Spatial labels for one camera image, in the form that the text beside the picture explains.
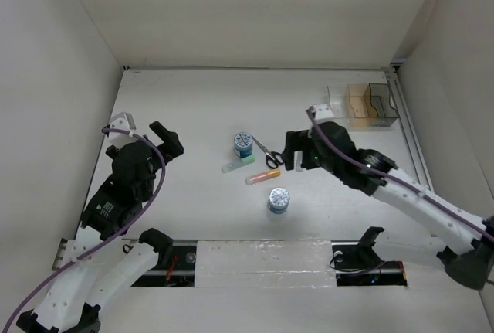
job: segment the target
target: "blue and white container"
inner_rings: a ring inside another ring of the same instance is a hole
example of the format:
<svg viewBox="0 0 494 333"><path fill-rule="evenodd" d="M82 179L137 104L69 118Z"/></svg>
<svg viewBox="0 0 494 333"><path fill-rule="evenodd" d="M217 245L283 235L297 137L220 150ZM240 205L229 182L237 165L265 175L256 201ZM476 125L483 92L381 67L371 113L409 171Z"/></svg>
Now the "blue and white container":
<svg viewBox="0 0 494 333"><path fill-rule="evenodd" d="M269 193L268 209L276 215L281 215L288 208L290 194L284 188L275 188Z"/></svg>
<svg viewBox="0 0 494 333"><path fill-rule="evenodd" d="M251 134L239 132L233 139L233 151L240 158L248 157L252 154L253 141Z"/></svg>

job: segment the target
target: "white wall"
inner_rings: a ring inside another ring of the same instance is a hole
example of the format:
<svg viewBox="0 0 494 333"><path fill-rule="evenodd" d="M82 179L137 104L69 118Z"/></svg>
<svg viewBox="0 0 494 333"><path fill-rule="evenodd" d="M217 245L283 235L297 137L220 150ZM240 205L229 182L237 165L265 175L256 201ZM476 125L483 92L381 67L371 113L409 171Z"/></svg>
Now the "white wall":
<svg viewBox="0 0 494 333"><path fill-rule="evenodd" d="M436 192L483 216L494 215L493 28L492 0L438 0L399 71ZM482 299L492 324L494 287Z"/></svg>
<svg viewBox="0 0 494 333"><path fill-rule="evenodd" d="M79 0L0 0L0 17L3 325L74 234L121 70Z"/></svg>
<svg viewBox="0 0 494 333"><path fill-rule="evenodd" d="M124 65L378 68L424 0L82 1Z"/></svg>

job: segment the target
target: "scissors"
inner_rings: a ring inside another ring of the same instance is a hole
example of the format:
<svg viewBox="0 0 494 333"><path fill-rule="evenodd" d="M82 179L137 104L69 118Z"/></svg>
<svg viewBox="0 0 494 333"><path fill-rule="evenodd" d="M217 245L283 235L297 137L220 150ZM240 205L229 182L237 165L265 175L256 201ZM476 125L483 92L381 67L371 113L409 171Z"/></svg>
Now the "scissors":
<svg viewBox="0 0 494 333"><path fill-rule="evenodd" d="M266 154L266 164L271 169L278 168L280 165L285 164L282 155L277 151L269 151L266 146L261 144L254 136L252 136L254 142L259 146L259 148Z"/></svg>

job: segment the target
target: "transparent organizer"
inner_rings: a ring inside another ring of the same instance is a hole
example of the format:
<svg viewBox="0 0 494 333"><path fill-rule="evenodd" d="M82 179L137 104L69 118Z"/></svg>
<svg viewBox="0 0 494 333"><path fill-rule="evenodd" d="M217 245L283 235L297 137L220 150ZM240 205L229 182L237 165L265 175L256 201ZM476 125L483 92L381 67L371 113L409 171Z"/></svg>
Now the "transparent organizer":
<svg viewBox="0 0 494 333"><path fill-rule="evenodd" d="M344 127L390 127L398 119L385 83L328 86L327 92L335 121Z"/></svg>

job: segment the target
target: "scissors handle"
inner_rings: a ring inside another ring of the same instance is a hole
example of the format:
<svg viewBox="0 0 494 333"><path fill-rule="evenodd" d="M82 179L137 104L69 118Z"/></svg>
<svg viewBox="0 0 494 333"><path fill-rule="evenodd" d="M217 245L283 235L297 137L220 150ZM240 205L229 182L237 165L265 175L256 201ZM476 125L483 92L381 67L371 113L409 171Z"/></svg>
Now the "scissors handle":
<svg viewBox="0 0 494 333"><path fill-rule="evenodd" d="M285 163L285 161L283 161L283 157L279 152L271 151L271 156L272 158L269 155L266 156L266 164L271 169L278 168L280 165L283 165Z"/></svg>

